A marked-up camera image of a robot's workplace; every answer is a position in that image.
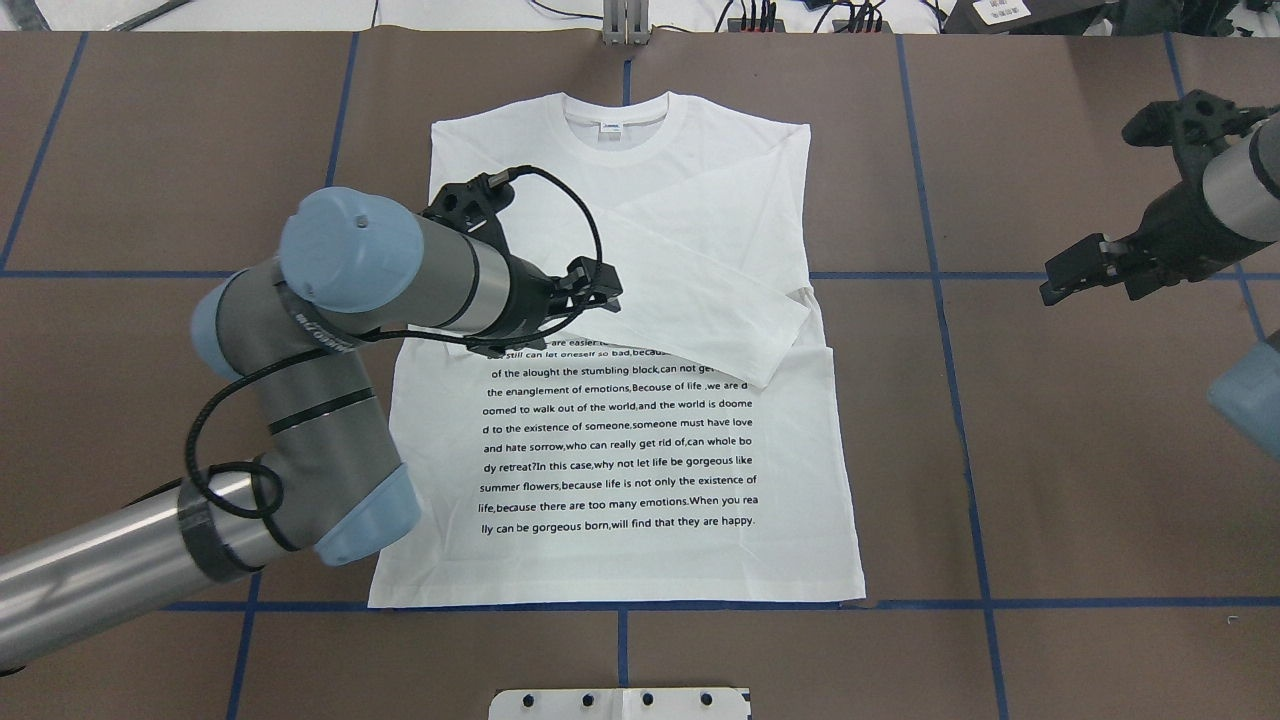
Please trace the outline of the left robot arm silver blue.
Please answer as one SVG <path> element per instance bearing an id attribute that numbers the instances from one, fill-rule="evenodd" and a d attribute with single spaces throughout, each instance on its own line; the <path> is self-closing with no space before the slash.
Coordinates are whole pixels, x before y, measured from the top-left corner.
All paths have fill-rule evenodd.
<path id="1" fill-rule="evenodd" d="M 3 559 L 3 674 L 292 553 L 342 566 L 408 534 L 422 501 L 367 351 L 540 348 L 623 291 L 576 193 L 585 256 L 548 272 L 513 252 L 499 215 L 516 177 L 449 184 L 421 211 L 346 187 L 306 196 L 276 251 L 195 309 L 193 346 L 223 386 L 195 410 L 177 478 Z"/>

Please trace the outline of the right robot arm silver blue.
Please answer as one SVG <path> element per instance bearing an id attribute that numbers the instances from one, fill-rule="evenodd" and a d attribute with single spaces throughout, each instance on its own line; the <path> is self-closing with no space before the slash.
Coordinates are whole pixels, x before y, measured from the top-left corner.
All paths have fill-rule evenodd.
<path id="1" fill-rule="evenodd" d="M 1261 328 L 1243 263 L 1277 246 L 1277 109 L 1190 94 L 1142 108 L 1123 128 L 1128 145 L 1167 149 L 1176 182 L 1121 237 L 1094 232 L 1043 264 L 1038 299 L 1119 286 L 1132 301 L 1228 274 Z"/>

